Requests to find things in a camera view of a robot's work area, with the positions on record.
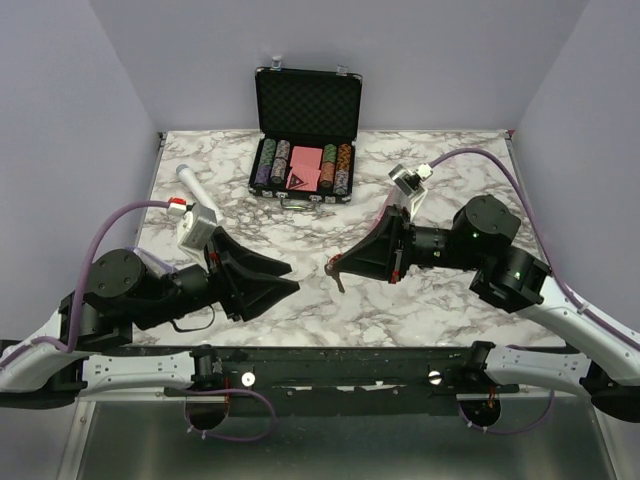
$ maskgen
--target case handle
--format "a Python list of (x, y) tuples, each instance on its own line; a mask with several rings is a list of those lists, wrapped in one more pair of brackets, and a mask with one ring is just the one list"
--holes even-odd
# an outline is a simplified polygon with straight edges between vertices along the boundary
[(305, 205), (301, 205), (299, 203), (296, 204), (292, 204), (292, 203), (284, 203), (286, 199), (284, 197), (280, 197), (280, 206), (282, 207), (283, 210), (294, 210), (297, 212), (312, 212), (313, 210), (316, 209), (316, 206), (318, 205), (318, 201), (317, 200), (312, 200), (311, 204), (305, 204)]

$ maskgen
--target white marble surface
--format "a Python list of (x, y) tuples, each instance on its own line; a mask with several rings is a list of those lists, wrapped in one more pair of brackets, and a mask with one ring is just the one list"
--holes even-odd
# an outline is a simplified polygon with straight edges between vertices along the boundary
[[(300, 291), (248, 323), (227, 320), (219, 306), (212, 327), (178, 334), (170, 325), (136, 332), (136, 343), (252, 346), (428, 346), (499, 344), (557, 345), (538, 325), (502, 313), (468, 290), (473, 273), (434, 269), (411, 273), (397, 285), (342, 275), (346, 294), (324, 275), (334, 254), (366, 234), (391, 186), (387, 173), (401, 162), (417, 166), (459, 147), (480, 147), (512, 169), (503, 132), (360, 132), (354, 193), (347, 205), (323, 205), (316, 213), (282, 211), (277, 200), (249, 195), (247, 183), (258, 132), (174, 132), (166, 142), (152, 198), (193, 200), (175, 175), (181, 163), (194, 169), (226, 216), (225, 229), (242, 245), (290, 263), (288, 277)], [(473, 196), (491, 193), (524, 218), (516, 195), (500, 171), (482, 157), (463, 155), (435, 170), (416, 217), (419, 225), (449, 227)], [(147, 213), (139, 246), (176, 266), (189, 263), (175, 245), (175, 226), (158, 209)], [(527, 220), (516, 244), (536, 252)], [(179, 321), (206, 325), (210, 310)]]

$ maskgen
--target lavender wall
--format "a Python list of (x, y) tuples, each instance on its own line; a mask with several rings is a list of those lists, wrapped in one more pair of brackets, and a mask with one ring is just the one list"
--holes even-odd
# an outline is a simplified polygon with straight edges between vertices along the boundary
[(163, 129), (255, 128), (253, 71), (364, 75), (361, 126), (513, 128), (586, 0), (90, 0)]
[[(515, 136), (522, 178), (562, 272), (636, 330), (639, 25), (639, 0), (591, 0)], [(638, 426), (618, 428), (637, 445)]]
[[(73, 290), (101, 219), (144, 198), (158, 142), (86, 0), (4, 1), (0, 65), (0, 337), (20, 339)], [(0, 409), (0, 476), (56, 478), (72, 415)]]

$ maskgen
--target poker chip case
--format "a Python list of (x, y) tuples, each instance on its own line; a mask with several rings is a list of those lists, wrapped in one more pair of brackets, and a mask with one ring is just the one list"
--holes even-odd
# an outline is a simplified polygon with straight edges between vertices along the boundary
[[(263, 135), (251, 169), (249, 191), (259, 197), (280, 198), (284, 208), (286, 199), (313, 204), (349, 202), (362, 77), (340, 70), (260, 67), (255, 81)], [(304, 182), (294, 175), (298, 170), (292, 172), (297, 168), (294, 152), (313, 152), (310, 149), (320, 149), (320, 177), (316, 176), (317, 184), (310, 181), (308, 187), (313, 190), (300, 190), (303, 187), (299, 185)], [(331, 158), (333, 165), (325, 165)], [(335, 185), (330, 187), (327, 172), (335, 172)]]

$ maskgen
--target silver metal surface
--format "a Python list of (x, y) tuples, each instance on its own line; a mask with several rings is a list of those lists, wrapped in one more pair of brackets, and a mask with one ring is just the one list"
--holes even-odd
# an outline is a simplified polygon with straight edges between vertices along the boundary
[(60, 469), (58, 470), (58, 480), (69, 480), (78, 477), (82, 455), (87, 444), (91, 420), (95, 411), (95, 402), (79, 402), (71, 430), (67, 438)]
[[(184, 403), (184, 396), (174, 397), (165, 394), (164, 387), (129, 388), (92, 393), (88, 397), (78, 397), (79, 403), (93, 402), (172, 402)], [(191, 395), (190, 403), (224, 403), (224, 395)]]
[[(503, 401), (497, 427), (537, 418), (546, 399)], [(230, 435), (259, 432), (267, 419), (229, 419)], [(524, 435), (492, 436), (458, 417), (283, 418), (254, 444), (186, 433), (177, 404), (99, 404), (82, 460), (82, 480), (234, 479), (614, 479), (590, 405), (561, 397), (549, 421)]]

